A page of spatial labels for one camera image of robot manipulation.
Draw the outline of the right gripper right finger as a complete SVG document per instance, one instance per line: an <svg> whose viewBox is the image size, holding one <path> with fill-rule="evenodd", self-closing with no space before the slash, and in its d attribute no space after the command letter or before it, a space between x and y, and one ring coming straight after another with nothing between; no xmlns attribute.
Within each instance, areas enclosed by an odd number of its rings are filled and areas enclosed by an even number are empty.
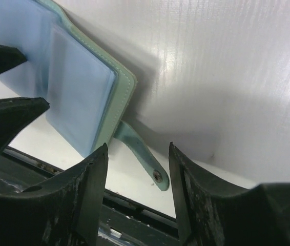
<svg viewBox="0 0 290 246"><path fill-rule="evenodd" d="M237 186L174 144L169 169L181 245L290 245L290 183Z"/></svg>

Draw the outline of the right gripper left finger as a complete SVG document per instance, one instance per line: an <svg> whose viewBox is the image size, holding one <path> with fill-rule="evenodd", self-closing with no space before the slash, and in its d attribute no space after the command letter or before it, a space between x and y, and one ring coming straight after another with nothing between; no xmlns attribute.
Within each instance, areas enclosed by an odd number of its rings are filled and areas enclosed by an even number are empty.
<svg viewBox="0 0 290 246"><path fill-rule="evenodd" d="M0 194L0 245L96 245L107 171L102 145L43 182Z"/></svg>

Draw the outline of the sage green card holder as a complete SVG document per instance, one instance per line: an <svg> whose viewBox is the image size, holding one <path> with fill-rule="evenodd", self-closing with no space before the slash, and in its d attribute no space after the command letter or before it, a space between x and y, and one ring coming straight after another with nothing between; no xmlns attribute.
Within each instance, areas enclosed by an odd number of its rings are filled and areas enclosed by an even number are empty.
<svg viewBox="0 0 290 246"><path fill-rule="evenodd" d="M81 32L54 1L0 1L0 45L27 61L0 75L23 97L43 97L49 124L86 157L112 138L122 141L162 191L169 177L142 138L122 120L137 79Z"/></svg>

